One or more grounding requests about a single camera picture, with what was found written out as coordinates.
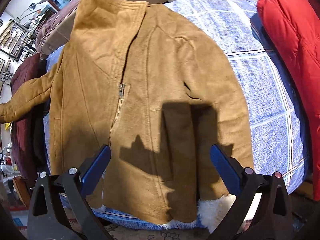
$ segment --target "tan suede jacket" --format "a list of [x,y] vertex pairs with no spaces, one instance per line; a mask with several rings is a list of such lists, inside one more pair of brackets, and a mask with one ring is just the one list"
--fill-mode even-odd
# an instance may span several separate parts
[[52,174],[111,147],[92,207],[156,224],[192,222],[198,196],[228,193],[211,145],[253,167],[248,109],[227,58],[162,4],[81,0],[58,63],[0,105],[0,121],[18,120],[49,97]]

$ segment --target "seam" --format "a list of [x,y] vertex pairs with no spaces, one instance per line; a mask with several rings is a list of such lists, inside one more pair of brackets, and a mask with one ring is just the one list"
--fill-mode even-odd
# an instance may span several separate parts
[[57,150],[56,150],[56,119],[53,119],[53,148],[54,148],[54,158],[57,159]]
[[[83,49],[81,49],[82,46],[76,48],[76,46],[73,45],[73,42],[70,42],[70,44],[71,44],[71,46],[73,47],[73,49],[74,49],[75,51],[79,50],[79,48],[80,48],[81,52],[82,52],[83,54],[86,54],[86,52],[85,52]],[[110,78],[110,79],[112,79],[113,81],[117,82],[117,80],[116,80],[115,78],[111,77],[109,73],[105,72],[102,68],[100,68],[99,65],[97,65],[97,63],[96,63],[94,60],[91,60],[91,62],[92,62],[98,69],[100,69],[103,73],[105,73],[105,75],[108,76],[108,78]]]
[[63,107],[64,107],[64,82],[62,80],[62,102],[61,102],[61,111],[60,111],[60,141],[61,141],[61,162],[62,162],[62,169],[65,172],[65,165],[64,165],[64,152],[63,152]]
[[167,202],[165,200],[165,196],[164,196],[164,193],[163,193],[163,190],[161,188],[161,185],[160,185],[160,180],[159,180],[159,174],[158,174],[158,170],[157,170],[157,164],[156,164],[156,157],[155,157],[155,152],[154,152],[154,145],[153,145],[153,141],[152,141],[152,136],[151,136],[151,123],[150,123],[150,101],[149,101],[149,89],[148,89],[148,54],[149,54],[149,49],[150,49],[150,40],[151,40],[151,36],[153,35],[154,31],[156,30],[156,26],[155,28],[153,28],[153,30],[150,32],[150,36],[149,36],[149,39],[148,39],[148,46],[147,46],[147,51],[146,51],[146,62],[145,62],[145,78],[146,78],[146,86],[147,86],[147,111],[148,111],[148,114],[147,114],[147,122],[148,122],[148,136],[149,136],[149,140],[151,142],[151,147],[152,147],[152,157],[153,157],[153,160],[150,160],[151,161],[151,165],[153,166],[154,165],[154,171],[156,172],[156,183],[158,184],[158,187],[160,188],[160,192],[161,192],[161,195],[162,195],[162,200],[163,200],[163,203],[164,205],[166,206],[166,208],[168,209],[168,213],[170,214],[170,207],[167,205]]
[[43,39],[45,40],[46,38],[48,38],[48,37],[50,36],[50,34],[51,34],[60,24],[62,24],[62,22],[63,22],[66,18],[68,18],[75,10],[77,10],[77,8],[74,8],[71,12],[69,12],[69,14],[65,15],[64,18],[63,18],[62,20],[59,20],[59,22],[57,23],[57,25],[56,25],[55,27],[53,27],[54,24],[55,24],[55,22],[58,20],[58,17],[59,17],[59,15],[58,15],[58,17],[53,21],[52,26],[50,27],[50,31],[44,36]]
[[24,79],[23,79],[23,83],[25,83],[26,82],[26,78],[27,78],[27,70],[25,71],[25,73],[24,73]]
[[[56,140],[57,140],[57,134],[56,134],[56,131],[57,131],[57,129],[59,129],[59,136],[60,136],[60,148],[59,148],[59,151],[60,151],[60,153],[61,153],[61,161],[64,159],[63,158],[63,147],[62,147],[62,140],[61,140],[61,138],[62,138],[62,120],[61,120],[61,118],[54,118],[53,119],[53,132],[54,132],[54,157],[55,157],[55,159],[57,159],[57,147],[58,147],[58,145],[56,144]],[[63,172],[64,172],[64,163],[62,162],[61,163],[62,164],[62,170],[63,170]]]
[[228,52],[228,53],[225,53],[226,57],[228,56],[238,56],[238,55],[242,55],[242,54],[245,54],[245,55],[248,55],[248,54],[259,54],[259,53],[262,53],[262,52],[274,52],[273,49],[255,49],[255,50],[249,50],[249,51],[235,51],[235,52]]
[[146,6],[147,2],[130,2],[126,0],[104,0],[105,3],[114,6],[116,8],[137,10],[142,6]]
[[135,15],[135,19],[133,20],[133,24],[132,24],[132,28],[131,28],[131,32],[132,32],[132,34],[135,32],[135,34],[134,34],[134,36],[130,39],[130,42],[129,42],[129,44],[126,46],[126,43],[124,42],[123,43],[123,45],[122,45],[122,47],[119,49],[120,50],[120,55],[122,54],[122,53],[125,53],[125,59],[124,59],[124,62],[122,62],[122,66],[121,66],[121,73],[119,74],[119,73],[117,73],[116,72],[116,74],[117,74],[117,76],[115,77],[115,81],[116,82],[118,82],[118,80],[117,80],[117,78],[118,78],[118,75],[120,75],[121,76],[121,79],[123,78],[123,75],[124,75],[124,70],[125,70],[125,67],[126,67],[126,61],[127,61],[127,56],[128,56],[128,53],[129,53],[129,49],[130,49],[130,46],[132,45],[132,42],[135,40],[135,36],[136,36],[136,34],[138,33],[138,31],[139,31],[139,29],[138,30],[136,30],[136,28],[138,27],[138,28],[140,28],[140,26],[141,26],[141,23],[140,23],[140,21],[138,20],[138,18],[139,18],[139,15],[140,15],[140,13],[137,13],[136,15]]
[[[291,27],[291,29],[294,31],[294,33],[296,34],[298,40],[301,40],[301,36],[298,35],[298,31],[296,30],[296,28],[292,25],[291,21],[288,19],[288,17],[284,14],[284,12],[282,11],[281,7],[280,7],[280,2],[278,0],[274,0],[274,2],[276,2],[279,6],[275,6],[275,8],[277,10],[280,11],[280,13],[282,14],[282,16],[286,19],[287,24]],[[297,57],[297,51],[293,50],[292,51],[294,53],[294,55]]]
[[63,33],[59,32],[59,30],[57,30],[57,33],[59,33],[62,37],[64,37],[67,41],[69,41],[70,39],[68,39],[66,36],[63,35]]
[[311,56],[311,59],[316,63],[317,67],[320,68],[320,62],[317,61],[317,60],[314,58],[315,55],[313,55],[313,54],[309,51],[309,49],[311,49],[311,48],[310,48],[309,46],[308,46],[308,47],[304,46],[304,44],[303,44],[302,42],[300,42],[300,44],[301,44],[301,49],[302,49],[303,51],[307,52],[307,53]]
[[149,112],[156,112],[156,111],[161,111],[161,108],[157,108],[157,109],[149,110]]
[[87,112],[87,116],[88,116],[88,120],[89,120],[89,124],[90,124],[90,127],[92,129],[92,132],[94,134],[94,137],[96,139],[96,142],[97,142],[97,145],[99,147],[99,142],[98,142],[98,138],[97,138],[97,135],[93,129],[93,126],[91,124],[91,121],[90,121],[90,117],[89,117],[89,112],[88,112],[88,107],[87,107],[87,103],[85,101],[85,97],[84,97],[84,90],[83,90],[83,87],[82,87],[82,82],[81,82],[81,76],[80,76],[80,70],[79,70],[79,63],[78,63],[78,57],[76,56],[76,68],[77,68],[77,71],[78,71],[78,75],[79,75],[79,82],[80,82],[80,87],[81,87],[81,92],[82,92],[82,96],[83,96],[83,100],[84,100],[84,106],[85,106],[85,110]]
[[288,176],[288,175],[290,175],[290,173],[295,173],[295,170],[297,169],[297,168],[299,168],[299,166],[302,164],[302,163],[304,163],[304,161],[306,160],[306,159],[308,159],[309,158],[309,155],[306,155],[306,156],[304,156],[302,159],[300,159],[300,161],[298,162],[298,164],[296,165],[296,166],[294,166],[293,168],[291,168],[290,170],[288,170],[286,173],[284,173],[282,176],[283,177],[286,177],[286,176]]

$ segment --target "bed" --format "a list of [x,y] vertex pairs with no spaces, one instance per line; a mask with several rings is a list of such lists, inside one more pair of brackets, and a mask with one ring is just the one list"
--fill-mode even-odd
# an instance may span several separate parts
[[[266,175],[281,172],[290,194],[310,174],[308,127],[295,86],[262,27],[256,5],[247,0],[177,0],[166,4],[205,31],[224,51],[248,105],[255,171]],[[62,48],[47,58],[47,71],[57,62]],[[47,114],[44,117],[47,159],[49,125]],[[94,213],[134,229],[205,226],[200,218],[193,224],[171,221],[155,225],[104,206],[94,209]]]

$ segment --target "jacket pocket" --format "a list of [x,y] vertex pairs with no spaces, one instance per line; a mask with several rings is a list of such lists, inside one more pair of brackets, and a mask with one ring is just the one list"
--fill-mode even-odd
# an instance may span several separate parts
[[161,110],[150,112],[150,127],[156,173],[159,182],[171,181],[173,180],[172,156],[165,119]]

